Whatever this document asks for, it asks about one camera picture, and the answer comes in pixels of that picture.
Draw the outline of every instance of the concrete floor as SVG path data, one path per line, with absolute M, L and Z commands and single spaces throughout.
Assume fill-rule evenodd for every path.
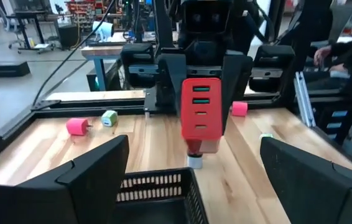
M 288 22 L 289 19 L 286 19 L 281 30 L 286 29 Z M 48 24 L 41 26 L 45 38 L 53 35 L 53 27 Z M 34 38 L 35 42 L 37 42 L 38 38 L 34 27 L 27 26 L 27 35 Z M 18 54 L 18 45 L 15 45 L 13 49 L 8 49 L 7 47 L 8 43 L 15 39 L 16 36 L 13 33 L 4 31 L 2 24 L 0 24 L 0 62 L 26 61 L 31 74 L 20 78 L 0 78 L 0 128 L 32 103 L 44 80 L 70 53 L 70 51 L 62 52 L 55 49 L 53 52 L 48 51 L 40 55 L 34 51 L 23 51 Z M 254 56 L 256 50 L 257 47 L 253 47 L 250 55 Z M 69 78 L 51 92 L 89 91 L 86 74 L 93 68 L 93 62 L 86 62 L 79 51 L 75 52 L 71 59 L 47 83 L 42 94 L 49 94 L 49 90 L 71 73 L 72 75 Z

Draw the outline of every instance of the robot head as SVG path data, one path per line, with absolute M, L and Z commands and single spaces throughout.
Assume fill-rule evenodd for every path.
M 230 0 L 182 0 L 186 32 L 205 35 L 224 33 L 232 3 Z

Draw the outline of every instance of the person's hand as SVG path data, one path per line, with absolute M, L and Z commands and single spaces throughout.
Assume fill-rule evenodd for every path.
M 330 68 L 330 72 L 332 71 L 348 73 L 348 70 L 343 66 L 343 64 L 332 66 Z
M 314 54 L 314 65 L 318 66 L 331 53 L 331 46 L 326 46 L 318 49 Z

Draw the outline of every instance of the black plastic crate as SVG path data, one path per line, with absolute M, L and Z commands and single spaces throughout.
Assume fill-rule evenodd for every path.
M 182 168 L 126 174 L 110 223 L 207 224 L 194 171 Z

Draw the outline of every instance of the red power strip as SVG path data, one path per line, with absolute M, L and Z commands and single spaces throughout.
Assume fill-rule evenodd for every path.
M 222 136 L 221 80 L 188 78 L 182 85 L 182 136 L 186 140 L 218 140 Z

